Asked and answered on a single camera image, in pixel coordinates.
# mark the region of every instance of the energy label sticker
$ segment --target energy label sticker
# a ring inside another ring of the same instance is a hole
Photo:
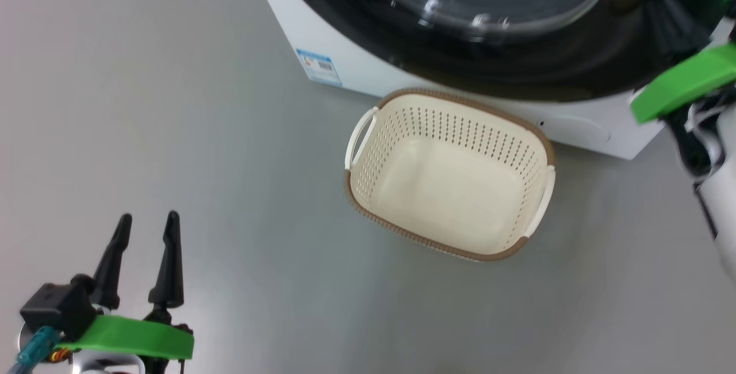
[[[299,56],[304,71],[307,72],[307,76],[311,80],[328,83],[329,85],[342,86],[332,59],[313,54],[312,52],[302,51],[302,49],[297,49],[297,56]]]

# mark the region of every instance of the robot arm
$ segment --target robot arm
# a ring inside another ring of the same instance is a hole
[[[663,120],[736,283],[736,44],[708,49],[663,73],[631,102],[639,123]]]
[[[718,116],[717,129],[723,149],[719,165],[696,186],[711,227],[721,262],[736,283],[736,106]]]
[[[73,374],[134,365],[139,374],[163,374],[169,361],[192,358],[194,332],[171,324],[168,309],[184,304],[179,215],[171,211],[163,232],[163,259],[143,320],[110,315],[118,309],[121,259],[131,235],[132,216],[123,215],[94,277],[75,276],[67,285],[45,283],[21,309],[26,324],[20,353],[8,374],[27,374],[36,364],[69,361]]]

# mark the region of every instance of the gray floor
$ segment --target gray floor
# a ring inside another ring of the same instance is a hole
[[[374,100],[307,81],[265,0],[0,0],[0,17],[3,364],[24,300],[93,272],[126,211],[121,311],[144,316],[178,209],[187,372],[736,367],[736,289],[666,135],[633,162],[558,146],[539,231],[473,264],[352,210],[343,151]]]

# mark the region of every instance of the cable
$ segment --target cable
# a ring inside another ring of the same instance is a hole
[[[60,341],[61,335],[52,327],[41,327],[18,353],[16,363],[7,374],[30,374],[37,364],[53,352]]]
[[[69,348],[57,348],[52,353],[48,354],[47,362],[56,364],[58,362],[66,361],[71,358],[71,350]]]

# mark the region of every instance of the laundry basket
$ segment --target laundry basket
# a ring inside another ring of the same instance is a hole
[[[539,128],[421,89],[397,91],[366,112],[345,154],[345,190],[358,212],[473,261],[518,251],[542,220],[554,180],[552,146]]]

